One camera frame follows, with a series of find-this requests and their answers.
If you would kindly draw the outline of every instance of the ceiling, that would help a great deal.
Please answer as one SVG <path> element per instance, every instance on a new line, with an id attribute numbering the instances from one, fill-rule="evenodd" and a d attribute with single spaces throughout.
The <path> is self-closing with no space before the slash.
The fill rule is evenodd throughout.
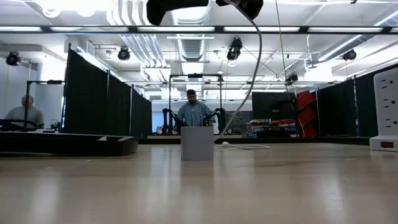
<path id="1" fill-rule="evenodd" d="M 387 1 L 360 0 L 356 4 L 350 1 L 337 0 L 278 0 L 279 19 L 282 26 L 373 26 L 382 18 L 398 10 L 398 3 Z M 0 23 L 2 25 L 60 25 L 60 26 L 109 26 L 106 11 L 96 11 L 91 17 L 82 17 L 75 11 L 62 11 L 56 18 L 43 16 L 42 8 L 34 2 L 19 2 L 16 0 L 0 0 Z M 264 0 L 260 14 L 254 20 L 257 25 L 277 26 L 278 15 L 274 0 Z M 162 25 L 173 25 L 168 12 Z M 211 3 L 210 25 L 221 26 L 246 26 L 250 22 L 241 15 L 233 6 L 219 7 Z M 182 72 L 181 59 L 178 52 L 177 41 L 170 40 L 168 34 L 157 34 L 156 38 L 163 53 L 165 61 L 171 65 L 172 73 Z M 215 34 L 213 40 L 206 40 L 205 58 L 203 63 L 204 73 L 223 72 L 225 79 L 231 81 L 251 80 L 256 65 L 259 51 L 258 35 L 240 34 L 245 49 L 238 58 L 235 67 L 228 66 L 224 54 L 233 37 L 231 34 Z M 0 34 L 0 40 L 7 44 L 38 44 L 50 49 L 66 58 L 64 44 L 68 37 L 61 34 Z M 79 36 L 89 40 L 97 48 L 96 56 L 112 66 L 114 70 L 131 72 L 124 78 L 136 81 L 143 80 L 137 71 L 141 69 L 140 60 L 131 54 L 128 61 L 120 61 L 117 53 L 124 41 L 117 34 L 93 34 Z M 284 67 L 291 66 L 297 72 L 300 81 L 308 80 L 305 76 L 305 61 L 301 56 L 317 54 L 329 49 L 336 43 L 347 38 L 347 35 L 262 35 L 262 62 L 258 71 L 258 79 L 262 81 L 277 80 L 275 75 L 284 77 Z M 362 74 L 380 66 L 396 62 L 397 37 L 395 35 L 379 35 L 354 48 L 358 54 L 353 61 L 333 59 L 328 62 L 331 67 L 332 80 L 344 80 L 350 75 Z"/>

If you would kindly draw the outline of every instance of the power strip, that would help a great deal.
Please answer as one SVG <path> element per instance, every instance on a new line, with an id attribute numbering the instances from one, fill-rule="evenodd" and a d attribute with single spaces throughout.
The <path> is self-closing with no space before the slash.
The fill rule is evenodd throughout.
<path id="1" fill-rule="evenodd" d="M 374 76 L 379 136 L 370 139 L 372 150 L 398 152 L 398 69 Z"/>

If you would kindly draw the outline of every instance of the man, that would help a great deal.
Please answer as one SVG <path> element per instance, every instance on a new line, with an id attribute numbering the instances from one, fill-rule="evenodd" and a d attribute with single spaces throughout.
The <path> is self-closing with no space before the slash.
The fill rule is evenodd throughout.
<path id="1" fill-rule="evenodd" d="M 36 109 L 33 106 L 34 98 L 32 96 L 28 97 L 28 112 L 27 112 L 27 120 L 34 122 L 37 124 L 37 128 L 44 129 L 44 115 L 43 113 Z M 22 97 L 21 99 L 22 106 L 18 106 L 10 112 L 8 112 L 5 119 L 25 119 L 25 104 L 26 104 L 26 96 Z M 20 126 L 23 126 L 24 123 L 16 123 Z M 27 125 L 28 128 L 33 128 L 31 124 Z"/>
<path id="2" fill-rule="evenodd" d="M 211 110 L 205 104 L 197 100 L 195 90 L 187 91 L 188 102 L 183 105 L 178 111 L 177 116 L 182 120 L 184 119 L 188 126 L 202 126 L 202 118 L 211 114 Z"/>

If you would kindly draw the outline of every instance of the white cable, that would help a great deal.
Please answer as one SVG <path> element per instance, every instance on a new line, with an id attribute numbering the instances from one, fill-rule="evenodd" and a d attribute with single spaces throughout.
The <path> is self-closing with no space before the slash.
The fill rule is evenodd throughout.
<path id="1" fill-rule="evenodd" d="M 226 123 L 224 130 L 220 133 L 219 136 L 215 137 L 215 141 L 224 136 L 224 133 L 226 132 L 226 130 L 228 130 L 228 127 L 232 123 L 232 120 L 235 118 L 237 113 L 241 110 L 241 108 L 245 104 L 246 100 L 248 100 L 248 98 L 249 98 L 249 96 L 251 94 L 251 91 L 253 90 L 254 82 L 256 81 L 256 75 L 257 75 L 257 71 L 259 70 L 259 66 L 260 66 L 260 62 L 261 62 L 261 55 L 262 55 L 262 35 L 261 35 L 261 31 L 259 30 L 259 28 L 256 25 L 256 23 L 241 8 L 237 7 L 236 5 L 234 5 L 234 6 L 239 12 L 241 12 L 242 15 L 244 15 L 249 20 L 249 22 L 254 26 L 254 28 L 256 28 L 257 34 L 259 35 L 259 45 L 260 45 L 259 56 L 257 58 L 257 64 L 256 64 L 256 68 L 254 69 L 253 79 L 252 79 L 252 82 L 250 84 L 250 88 L 249 88 L 249 91 L 248 91 L 246 97 L 244 98 L 244 100 L 241 103 L 241 105 L 237 108 L 237 110 L 232 114 L 232 117 L 230 117 L 229 121 Z M 235 146 L 235 145 L 231 145 L 228 142 L 224 142 L 223 146 L 224 147 L 235 147 L 237 149 L 244 149 L 244 150 L 259 149 L 259 148 L 261 148 L 261 149 L 270 149 L 269 146 L 260 146 L 260 145 L 258 145 L 258 146 L 255 146 L 255 145 L 252 145 L 252 146 Z"/>

